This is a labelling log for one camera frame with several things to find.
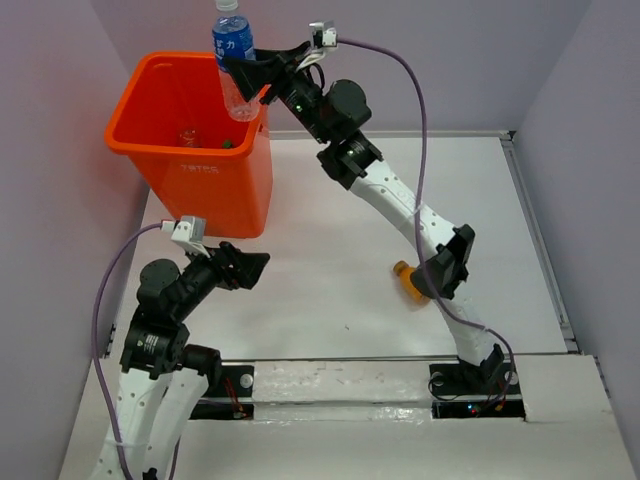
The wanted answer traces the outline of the orange bottle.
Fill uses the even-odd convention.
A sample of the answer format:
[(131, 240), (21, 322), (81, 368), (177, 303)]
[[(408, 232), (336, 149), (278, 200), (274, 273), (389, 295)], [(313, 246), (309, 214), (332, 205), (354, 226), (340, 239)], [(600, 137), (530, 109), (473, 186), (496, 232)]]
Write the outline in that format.
[(417, 271), (417, 269), (409, 265), (404, 260), (398, 261), (392, 269), (394, 275), (398, 278), (400, 285), (411, 300), (418, 305), (426, 305), (431, 299), (422, 294), (412, 283), (411, 275)]

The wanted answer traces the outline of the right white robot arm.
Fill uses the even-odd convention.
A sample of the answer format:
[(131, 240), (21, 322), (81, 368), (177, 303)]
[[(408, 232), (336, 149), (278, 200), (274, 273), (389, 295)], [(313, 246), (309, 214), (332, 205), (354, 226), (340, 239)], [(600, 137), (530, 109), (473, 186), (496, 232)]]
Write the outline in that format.
[(253, 60), (227, 56), (222, 64), (245, 100), (280, 100), (324, 145), (317, 157), (328, 177), (374, 208), (415, 248), (419, 265), (408, 282), (436, 302), (454, 339), (458, 367), (452, 380), (472, 394), (493, 389), (511, 349), (480, 322), (467, 300), (455, 298), (468, 278), (474, 230), (440, 217), (392, 171), (361, 131), (371, 117), (364, 91), (348, 79), (323, 90), (309, 72), (319, 56), (302, 43), (291, 50), (259, 50)]

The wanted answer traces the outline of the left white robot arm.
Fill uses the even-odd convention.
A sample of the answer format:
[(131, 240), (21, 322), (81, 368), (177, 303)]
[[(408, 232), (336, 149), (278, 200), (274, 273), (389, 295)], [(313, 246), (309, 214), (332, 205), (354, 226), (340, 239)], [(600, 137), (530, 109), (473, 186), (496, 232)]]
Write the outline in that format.
[(172, 478), (187, 422), (222, 378), (220, 351), (190, 343), (185, 321), (214, 289), (253, 289), (270, 260), (229, 242), (187, 257), (185, 268), (157, 259), (140, 272), (117, 394), (105, 397), (109, 427), (92, 479)]

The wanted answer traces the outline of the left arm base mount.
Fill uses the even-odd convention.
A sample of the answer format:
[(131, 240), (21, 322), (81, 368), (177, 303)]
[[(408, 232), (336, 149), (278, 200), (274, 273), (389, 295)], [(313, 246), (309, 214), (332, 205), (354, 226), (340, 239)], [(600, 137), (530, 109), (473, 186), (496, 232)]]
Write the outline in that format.
[(220, 381), (209, 387), (192, 410), (191, 420), (244, 421), (254, 417), (255, 368), (248, 363), (224, 363)]

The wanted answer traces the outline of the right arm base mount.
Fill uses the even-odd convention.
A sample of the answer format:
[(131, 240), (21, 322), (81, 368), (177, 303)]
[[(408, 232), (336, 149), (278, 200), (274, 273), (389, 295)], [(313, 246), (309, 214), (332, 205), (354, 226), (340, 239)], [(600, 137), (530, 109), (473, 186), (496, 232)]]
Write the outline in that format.
[(427, 388), (432, 397), (431, 413), (436, 420), (526, 418), (517, 372), (506, 363), (488, 385), (471, 386), (461, 376), (457, 363), (429, 366)]

